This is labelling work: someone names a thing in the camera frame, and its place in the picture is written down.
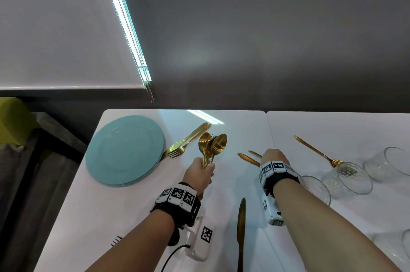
wristband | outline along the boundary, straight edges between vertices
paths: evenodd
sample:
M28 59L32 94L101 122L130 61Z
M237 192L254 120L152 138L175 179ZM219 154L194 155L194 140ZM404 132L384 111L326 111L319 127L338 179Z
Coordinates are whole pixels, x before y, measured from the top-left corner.
M299 174L283 161L268 161L260 166L259 181L265 195L270 194L272 197L275 197L273 189L278 181L289 178L300 183L298 177Z
M156 199L151 210L160 209L169 214L174 221L174 232L168 246L174 246L179 241L178 228L184 224L192 227L201 206L197 192L187 183L178 183L166 188Z

person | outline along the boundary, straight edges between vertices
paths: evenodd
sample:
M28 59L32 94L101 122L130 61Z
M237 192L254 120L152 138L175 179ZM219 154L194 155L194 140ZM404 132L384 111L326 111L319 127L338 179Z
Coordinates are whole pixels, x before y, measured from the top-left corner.
M261 163L288 159L279 149L268 149ZM212 182L215 165L202 169L195 158L183 182L198 194ZM349 221L296 181L285 178L273 187L282 217L309 272L399 272L400 269ZM174 231L173 218L156 209L86 272L154 271Z

dark gray wall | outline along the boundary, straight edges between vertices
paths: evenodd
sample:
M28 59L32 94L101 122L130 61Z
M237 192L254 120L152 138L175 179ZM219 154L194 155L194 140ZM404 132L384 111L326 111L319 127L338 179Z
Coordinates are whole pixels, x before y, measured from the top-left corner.
M410 112L410 0L126 1L154 104L141 90L23 94L84 140L108 108Z

stack of plates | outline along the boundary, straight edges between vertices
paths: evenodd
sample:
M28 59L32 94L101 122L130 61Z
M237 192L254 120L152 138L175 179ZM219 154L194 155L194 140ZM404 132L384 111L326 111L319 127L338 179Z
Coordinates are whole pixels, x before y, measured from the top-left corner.
M100 129L85 154L92 177L100 183L124 187L145 177L159 162L164 133L141 115L116 119Z

gold knife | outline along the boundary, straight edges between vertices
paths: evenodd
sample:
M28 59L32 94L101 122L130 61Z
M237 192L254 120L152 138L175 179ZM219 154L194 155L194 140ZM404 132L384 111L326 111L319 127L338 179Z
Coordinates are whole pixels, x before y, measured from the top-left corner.
M255 161L253 158L250 158L249 156L247 156L247 155L245 155L245 154L243 154L243 153L238 153L238 156L239 156L242 160L247 161L247 162L249 162L250 164L253 164L253 165L255 165L255 166L260 167L260 163L259 163L258 161Z
M197 134L198 132L200 132L201 130L203 130L203 129L204 129L205 127L207 127L207 126L208 126L208 123L207 123L207 122L205 122L205 123L199 125L199 126L198 126L191 134L189 134L184 140L177 141L175 144L173 144L171 147L169 147L167 150L165 150L164 153L163 153L162 156L161 156L160 162L161 162L162 160L164 160L164 159L167 157L167 155L169 155L172 151L174 151L175 149L181 147L184 142L186 142L188 139L190 139L192 136L194 136L195 134Z
M256 152L254 152L254 151L252 151L252 150L248 150L248 152L249 152L250 154L253 154L254 156L260 158L260 159L262 158L262 156L261 156L259 153L256 153Z
M246 200L242 199L238 212L238 226L236 229L236 240L239 244L238 272L243 272L243 243L245 242L246 224Z

